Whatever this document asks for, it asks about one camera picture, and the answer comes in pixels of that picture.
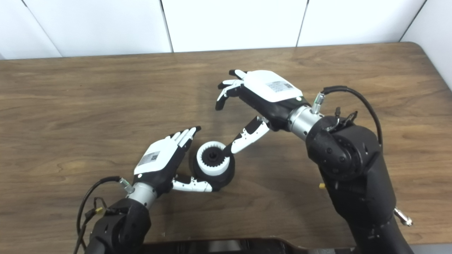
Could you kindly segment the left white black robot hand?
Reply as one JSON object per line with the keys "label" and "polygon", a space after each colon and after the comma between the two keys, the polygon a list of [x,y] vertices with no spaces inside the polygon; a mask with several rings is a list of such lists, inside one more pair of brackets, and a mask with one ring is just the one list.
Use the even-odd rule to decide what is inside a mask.
{"label": "left white black robot hand", "polygon": [[138,193],[139,188],[147,188],[157,197],[173,189],[212,192],[213,187],[206,181],[198,181],[194,177],[185,182],[176,180],[177,169],[200,130],[200,126],[191,127],[152,143],[134,169],[133,193]]}

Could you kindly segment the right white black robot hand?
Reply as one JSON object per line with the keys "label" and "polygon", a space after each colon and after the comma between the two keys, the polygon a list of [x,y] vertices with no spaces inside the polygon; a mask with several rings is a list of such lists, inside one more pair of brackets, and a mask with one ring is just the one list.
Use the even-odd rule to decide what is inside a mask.
{"label": "right white black robot hand", "polygon": [[242,151],[268,131],[289,131],[290,115],[298,108],[308,106],[301,90],[278,74],[267,71],[230,70],[235,79],[218,85],[221,90],[215,109],[220,111],[230,97],[238,97],[259,113],[224,149],[225,157]]}

